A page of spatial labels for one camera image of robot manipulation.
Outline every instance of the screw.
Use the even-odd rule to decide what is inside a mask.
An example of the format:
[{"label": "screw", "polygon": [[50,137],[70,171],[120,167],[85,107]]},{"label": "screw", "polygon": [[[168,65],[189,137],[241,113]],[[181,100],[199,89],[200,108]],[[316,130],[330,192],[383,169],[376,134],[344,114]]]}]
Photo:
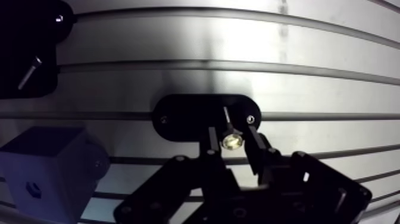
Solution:
[{"label": "screw", "polygon": [[249,116],[247,117],[247,124],[251,125],[251,124],[254,123],[254,121],[255,121],[255,118],[254,118],[253,115],[249,115]]},{"label": "screw", "polygon": [[126,206],[126,207],[122,207],[121,211],[124,214],[128,214],[132,211],[132,209],[130,207]]},{"label": "screw", "polygon": [[207,150],[207,154],[208,154],[208,155],[214,155],[214,154],[215,154],[215,151],[214,151],[214,150]]},{"label": "screw", "polygon": [[161,122],[162,124],[166,124],[166,123],[168,122],[167,116],[162,116],[162,117],[160,118],[160,122]]},{"label": "screw", "polygon": [[244,208],[235,208],[233,214],[238,218],[244,218],[247,215],[247,211]]},{"label": "screw", "polygon": [[360,191],[362,192],[362,194],[363,194],[364,196],[367,196],[368,191],[366,191],[364,188],[361,188]]},{"label": "screw", "polygon": [[101,166],[101,165],[102,165],[102,164],[101,164],[101,161],[100,161],[100,160],[97,160],[96,163],[95,163],[95,166],[96,166],[96,167],[99,167],[99,166]]},{"label": "screw", "polygon": [[181,155],[178,155],[177,157],[175,157],[176,161],[182,162],[183,160],[185,160],[185,158]]}]

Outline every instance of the metal panel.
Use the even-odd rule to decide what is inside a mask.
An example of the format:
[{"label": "metal panel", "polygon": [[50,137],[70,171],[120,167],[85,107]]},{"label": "metal panel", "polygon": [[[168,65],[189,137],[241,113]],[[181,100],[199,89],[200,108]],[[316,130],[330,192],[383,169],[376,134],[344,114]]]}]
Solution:
[{"label": "metal panel", "polygon": [[[376,201],[369,210],[400,200],[400,151],[395,151],[400,14],[395,7],[376,0],[68,2],[80,15],[57,49],[59,87],[41,99],[0,101],[0,118],[26,119],[0,120],[0,145],[33,125],[86,126],[113,162],[131,163],[114,163],[97,192],[128,194],[165,159],[198,155],[197,144],[168,142],[143,121],[161,96],[245,94],[268,112],[260,131],[283,154],[343,155],[343,150],[381,147],[375,154],[329,154],[324,162],[373,190]],[[143,7],[226,9],[133,10]],[[243,149],[223,155],[243,186],[255,185]],[[12,203],[5,183],[0,183],[1,200]],[[93,198],[82,218],[113,222],[119,202]],[[197,206],[185,203],[172,223]],[[365,223],[391,222],[391,214]]]},{"label": "metal panel", "polygon": [[398,113],[395,85],[297,74],[238,71],[125,70],[60,75],[54,94],[0,101],[0,111],[151,111],[170,93],[235,93],[261,111]]},{"label": "metal panel", "polygon": [[88,21],[76,24],[57,52],[59,64],[216,59],[327,67],[387,77],[396,77],[400,68],[396,60],[400,52],[388,46],[298,26],[288,25],[282,34],[277,23],[229,18]]},{"label": "metal panel", "polygon": [[348,26],[353,29],[374,33],[375,35],[400,41],[399,33],[392,27],[400,20],[396,12],[389,11],[372,2],[363,0],[273,0],[273,1],[127,1],[100,0],[67,1],[73,7],[75,13],[89,13],[107,10],[125,10],[127,8],[143,7],[222,7],[237,8],[242,10],[255,10],[268,13],[280,13],[298,17],[310,18],[313,20]]},{"label": "metal panel", "polygon": [[395,223],[395,220],[399,215],[399,212],[400,209],[389,210],[378,216],[373,216],[368,219],[363,219],[362,221],[360,221],[360,224],[381,224],[381,223],[393,224]]}]

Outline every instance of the black mounting plate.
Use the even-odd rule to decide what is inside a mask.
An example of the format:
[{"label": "black mounting plate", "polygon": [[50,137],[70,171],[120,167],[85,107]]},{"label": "black mounting plate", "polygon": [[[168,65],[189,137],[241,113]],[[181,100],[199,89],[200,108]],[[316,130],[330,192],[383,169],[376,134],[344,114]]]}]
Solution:
[{"label": "black mounting plate", "polygon": [[256,128],[261,123],[257,104],[244,95],[174,94],[161,99],[152,113],[154,129],[163,138],[174,142],[200,141],[208,127],[215,127],[217,135],[227,129],[224,115],[227,107],[235,129],[244,130],[248,116],[254,117]]}]

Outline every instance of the gray cube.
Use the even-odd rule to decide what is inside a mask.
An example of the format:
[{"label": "gray cube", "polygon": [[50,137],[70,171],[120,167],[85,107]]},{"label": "gray cube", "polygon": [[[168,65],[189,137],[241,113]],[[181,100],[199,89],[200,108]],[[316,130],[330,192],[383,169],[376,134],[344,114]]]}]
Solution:
[{"label": "gray cube", "polygon": [[77,223],[110,162],[84,128],[33,127],[0,148],[0,166],[20,212]]}]

